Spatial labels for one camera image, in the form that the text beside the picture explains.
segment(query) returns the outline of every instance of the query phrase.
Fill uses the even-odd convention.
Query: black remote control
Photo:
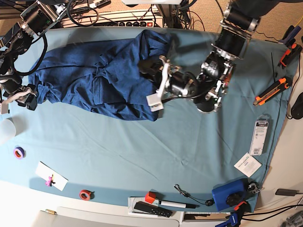
[[[137,202],[135,204],[134,208],[136,210],[141,210],[141,211],[144,211],[144,212],[147,212],[150,214],[155,214],[155,215],[163,216],[163,217],[167,217],[167,218],[169,218],[172,215],[171,210],[167,210],[162,207],[153,206],[153,205],[150,205],[150,204],[148,204],[146,202],[142,202],[142,201]]]

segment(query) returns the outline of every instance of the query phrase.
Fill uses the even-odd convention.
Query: purple tape roll
[[[18,148],[14,149],[14,155],[18,159],[23,159],[24,155],[25,155],[25,152],[22,148],[18,147]]]

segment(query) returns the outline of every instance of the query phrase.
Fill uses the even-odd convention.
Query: white paper card
[[[56,187],[60,191],[63,191],[64,187],[68,182],[66,178],[64,178],[63,176],[52,170],[50,167],[44,165],[42,162],[39,162],[38,167],[36,169],[36,174],[39,177],[45,179],[46,181],[48,181],[49,176],[53,176],[54,184],[52,184],[52,187]]]
[[[240,170],[247,177],[251,177],[260,167],[261,163],[258,162],[253,156],[249,153],[246,153],[240,160],[237,162],[234,167]]]

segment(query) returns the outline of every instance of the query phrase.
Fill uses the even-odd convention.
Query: floor
[[[224,9],[229,0],[218,0],[221,7]],[[119,11],[119,10],[131,10],[131,9],[148,9],[150,5],[142,4],[134,8],[130,8],[121,0],[112,0],[110,5],[107,5],[100,9],[99,11]],[[191,8],[191,11],[195,12],[202,19],[205,30],[208,32],[219,32],[220,26],[219,22],[222,19],[220,10],[215,0],[198,0]],[[259,33],[265,33],[269,37],[275,37],[280,39],[284,32],[290,25],[295,25],[301,18],[303,12],[303,2],[302,3],[279,3],[272,11],[265,15],[257,29]],[[195,21],[195,30],[202,31],[202,24],[198,21],[199,18],[195,14],[191,14]],[[4,35],[16,22],[15,19],[10,20],[0,20],[0,35]],[[297,35],[298,44],[302,44],[301,37],[303,35],[303,30]],[[271,40],[255,33],[254,38],[261,40]]]

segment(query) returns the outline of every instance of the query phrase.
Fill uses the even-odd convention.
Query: label
[[[235,165],[247,177],[251,177],[260,167],[261,163],[258,162],[249,153],[246,153]]]
[[[268,129],[267,121],[256,121],[250,144],[250,155],[261,155]]]

